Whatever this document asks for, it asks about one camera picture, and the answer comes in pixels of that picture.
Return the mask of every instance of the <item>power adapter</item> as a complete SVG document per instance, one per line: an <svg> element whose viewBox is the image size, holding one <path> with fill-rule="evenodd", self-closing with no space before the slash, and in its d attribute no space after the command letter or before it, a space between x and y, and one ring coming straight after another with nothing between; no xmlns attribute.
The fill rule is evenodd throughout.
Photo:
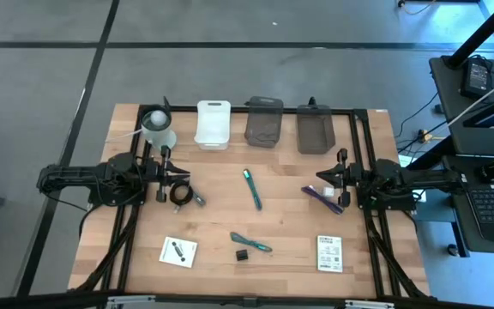
<svg viewBox="0 0 494 309"><path fill-rule="evenodd" d="M491 74L481 59L469 58L462 72L461 95L473 100L484 96L491 89Z"/></svg>

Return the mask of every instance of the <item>black floor stripe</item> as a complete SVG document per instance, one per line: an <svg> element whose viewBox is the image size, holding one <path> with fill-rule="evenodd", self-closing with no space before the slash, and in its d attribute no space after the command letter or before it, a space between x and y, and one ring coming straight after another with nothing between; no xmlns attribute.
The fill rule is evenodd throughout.
<svg viewBox="0 0 494 309"><path fill-rule="evenodd" d="M0 48L96 48L93 41L0 41Z"/></svg>
<svg viewBox="0 0 494 309"><path fill-rule="evenodd" d="M455 51L462 43L366 43L366 42L110 42L106 48L322 48ZM480 52L494 52L494 43L484 43Z"/></svg>
<svg viewBox="0 0 494 309"><path fill-rule="evenodd" d="M0 41L0 48L81 49L98 48L100 42ZM367 43L367 42L110 42L106 48L322 48L453 52L461 43ZM484 43L479 52L494 52L494 43Z"/></svg>
<svg viewBox="0 0 494 309"><path fill-rule="evenodd" d="M66 167L69 165L72 154L74 153L75 143L77 142L77 137L79 136L81 130L81 124L85 118L88 102L91 98L91 93L93 92L94 81L96 80L100 62L102 61L102 56L104 55L105 43L108 41L108 37L110 36L111 26L115 20L118 6L119 0L112 0L110 11L104 25L104 30L100 36L98 48L94 54L93 63L91 64L91 69L89 70L87 81L85 82L83 94L77 107L77 111L75 112L72 125L70 126L69 134L63 147L63 152L60 156L60 160L58 161L58 163L62 166ZM58 198L60 196L60 192L55 193L53 196ZM47 236L51 230L52 219L54 218L56 210L57 202L46 198L43 205L42 215L40 217L39 228L37 230L35 240L31 246L32 250L27 258L27 263L24 268L20 286L18 287L18 296L27 296L30 294L33 280L35 279L35 273L39 266L39 260L41 259Z"/></svg>

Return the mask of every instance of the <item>white card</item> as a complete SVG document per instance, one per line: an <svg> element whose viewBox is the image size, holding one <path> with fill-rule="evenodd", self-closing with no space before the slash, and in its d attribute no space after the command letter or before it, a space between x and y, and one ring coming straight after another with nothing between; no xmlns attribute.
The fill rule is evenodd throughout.
<svg viewBox="0 0 494 309"><path fill-rule="evenodd" d="M317 270L342 272L342 238L317 236Z"/></svg>
<svg viewBox="0 0 494 309"><path fill-rule="evenodd" d="M197 243L188 240L165 237L160 262L192 268Z"/></svg>

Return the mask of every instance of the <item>white plastic basket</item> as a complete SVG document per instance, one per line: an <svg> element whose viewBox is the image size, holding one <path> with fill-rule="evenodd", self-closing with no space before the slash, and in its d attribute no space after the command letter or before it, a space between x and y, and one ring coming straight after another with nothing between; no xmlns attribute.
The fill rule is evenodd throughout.
<svg viewBox="0 0 494 309"><path fill-rule="evenodd" d="M197 131L194 141L203 150L225 150L230 140L230 112L225 100L203 100L197 103Z"/></svg>

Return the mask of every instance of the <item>white lamp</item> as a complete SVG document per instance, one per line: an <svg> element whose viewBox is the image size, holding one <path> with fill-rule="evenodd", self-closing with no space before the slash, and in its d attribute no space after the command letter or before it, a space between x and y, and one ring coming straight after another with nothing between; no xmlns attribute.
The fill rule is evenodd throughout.
<svg viewBox="0 0 494 309"><path fill-rule="evenodd" d="M152 111L142 117L142 134L154 148L161 150L166 145L173 148L177 143L177 135L171 130L171 106L163 97L165 106L156 105Z"/></svg>

